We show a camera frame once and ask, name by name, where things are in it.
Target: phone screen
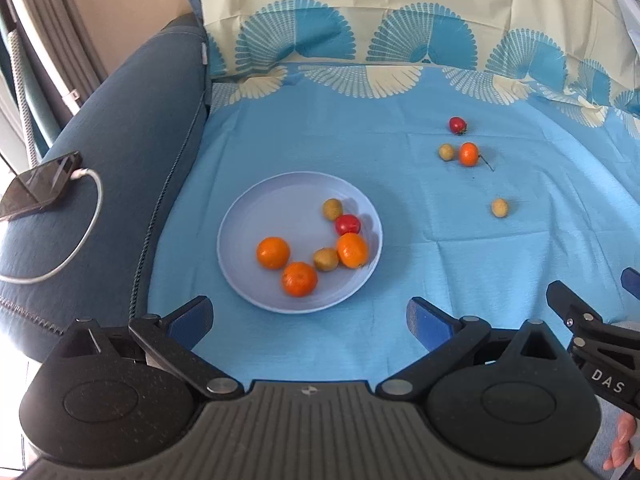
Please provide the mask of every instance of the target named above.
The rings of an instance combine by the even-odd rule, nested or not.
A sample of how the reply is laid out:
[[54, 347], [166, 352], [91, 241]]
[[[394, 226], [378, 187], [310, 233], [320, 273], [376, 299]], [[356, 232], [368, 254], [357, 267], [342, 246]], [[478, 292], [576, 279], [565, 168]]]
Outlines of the phone screen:
[[0, 200], [0, 221], [52, 203], [80, 161], [79, 152], [69, 153], [16, 176]]

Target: fruit stem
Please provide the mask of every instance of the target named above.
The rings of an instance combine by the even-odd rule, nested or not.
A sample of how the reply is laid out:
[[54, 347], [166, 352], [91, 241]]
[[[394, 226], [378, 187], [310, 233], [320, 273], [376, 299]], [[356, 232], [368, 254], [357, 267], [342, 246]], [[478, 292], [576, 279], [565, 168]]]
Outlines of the fruit stem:
[[480, 158], [481, 158], [482, 160], [484, 160], [484, 163], [489, 167], [489, 169], [490, 169], [491, 171], [493, 171], [493, 170], [494, 170], [494, 168], [492, 168], [492, 167], [491, 167], [491, 165], [486, 161], [486, 159], [484, 158], [484, 156], [480, 155]]

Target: round lavender plate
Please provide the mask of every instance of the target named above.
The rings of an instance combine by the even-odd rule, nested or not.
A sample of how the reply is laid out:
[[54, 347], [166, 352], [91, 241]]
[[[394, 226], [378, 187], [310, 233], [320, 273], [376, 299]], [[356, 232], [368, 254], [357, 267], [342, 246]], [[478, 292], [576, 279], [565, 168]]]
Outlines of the round lavender plate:
[[[334, 224], [322, 216], [329, 198], [357, 215], [369, 244], [369, 261], [359, 269], [338, 266], [318, 272], [318, 286], [303, 298], [287, 295], [281, 271], [258, 264], [255, 248], [268, 236], [284, 238], [291, 262], [313, 264], [313, 254], [335, 247]], [[369, 279], [382, 251], [382, 225], [369, 199], [347, 181], [324, 173], [299, 171], [272, 176], [245, 191], [226, 212], [218, 231], [218, 263], [228, 284], [255, 306], [281, 314], [306, 314], [329, 308], [354, 294]]]

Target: orange fruit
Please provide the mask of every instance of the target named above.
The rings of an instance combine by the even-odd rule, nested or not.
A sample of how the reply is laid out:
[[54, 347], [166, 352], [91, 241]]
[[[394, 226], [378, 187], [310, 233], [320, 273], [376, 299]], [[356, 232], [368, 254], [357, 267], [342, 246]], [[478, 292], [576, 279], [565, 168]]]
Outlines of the orange fruit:
[[468, 167], [475, 166], [478, 163], [478, 158], [480, 158], [480, 151], [474, 143], [465, 142], [460, 146], [460, 151], [458, 152], [460, 164]]
[[301, 298], [311, 294], [318, 284], [316, 270], [305, 262], [293, 262], [282, 271], [282, 288], [287, 294]]
[[343, 234], [335, 245], [340, 261], [345, 267], [357, 269], [367, 263], [369, 247], [364, 238], [356, 233]]
[[291, 251], [289, 244], [282, 238], [270, 236], [261, 241], [255, 248], [258, 263], [266, 269], [281, 269], [287, 265]]

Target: beige wall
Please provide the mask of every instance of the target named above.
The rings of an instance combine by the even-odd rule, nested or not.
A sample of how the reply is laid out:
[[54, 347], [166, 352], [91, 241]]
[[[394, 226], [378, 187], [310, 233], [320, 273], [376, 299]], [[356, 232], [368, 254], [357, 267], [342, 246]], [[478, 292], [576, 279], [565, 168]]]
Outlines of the beige wall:
[[108, 73], [168, 22], [191, 10], [187, 0], [75, 1]]

